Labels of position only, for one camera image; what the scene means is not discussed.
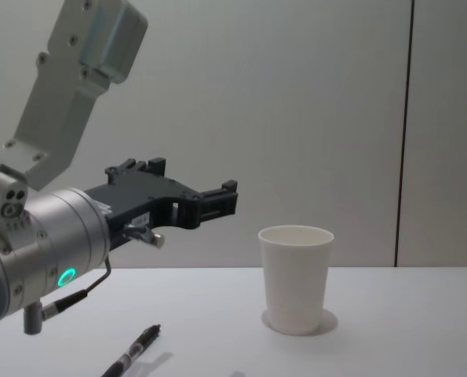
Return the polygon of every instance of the black pen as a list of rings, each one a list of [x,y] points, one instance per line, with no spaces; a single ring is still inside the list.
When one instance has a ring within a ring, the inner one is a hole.
[[[156,324],[144,330],[130,348],[116,361],[102,377],[120,377],[132,366],[132,363],[148,349],[160,335],[160,325]]]

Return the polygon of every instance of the cup rim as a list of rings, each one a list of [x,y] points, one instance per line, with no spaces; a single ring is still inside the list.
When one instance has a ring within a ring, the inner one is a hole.
[[[284,242],[275,242],[273,240],[269,240],[264,237],[264,233],[274,230],[274,229],[308,229],[312,231],[317,231],[320,233],[325,233],[327,238],[323,240],[322,242],[318,243],[302,243],[302,244],[294,244],[294,243],[284,243]],[[307,225],[276,225],[276,226],[270,226],[268,228],[262,229],[258,234],[257,237],[259,238],[260,241],[268,243],[270,245],[276,245],[276,246],[284,246],[284,247],[316,247],[316,246],[321,246],[325,245],[327,243],[331,243],[334,241],[334,234],[329,232],[328,230],[322,229],[322,228],[316,228],[315,226],[307,226]]]

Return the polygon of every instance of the white paper cup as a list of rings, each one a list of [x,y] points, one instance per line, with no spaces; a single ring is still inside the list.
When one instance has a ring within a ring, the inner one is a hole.
[[[286,335],[307,335],[319,326],[334,236],[310,226],[281,225],[259,232],[267,320]]]

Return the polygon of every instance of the table surface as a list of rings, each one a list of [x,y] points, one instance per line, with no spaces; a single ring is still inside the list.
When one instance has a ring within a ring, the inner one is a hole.
[[[22,333],[21,313],[2,320],[0,377],[100,376],[157,323],[126,377],[467,377],[467,268],[332,268],[325,307],[333,331],[285,336],[261,321],[261,269],[116,269],[38,336]]]

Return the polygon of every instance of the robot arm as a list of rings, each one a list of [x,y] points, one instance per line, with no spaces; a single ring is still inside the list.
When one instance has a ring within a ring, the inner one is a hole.
[[[28,334],[108,276],[109,251],[131,240],[161,247],[155,227],[195,229],[235,213],[235,181],[196,192],[165,178],[164,159],[107,168],[108,183],[87,192],[27,200],[28,187],[42,189],[69,166],[95,100],[125,80],[147,26],[126,0],[65,0],[15,136],[0,151],[0,320],[24,308]],[[42,308],[41,297],[103,262],[103,278]]]

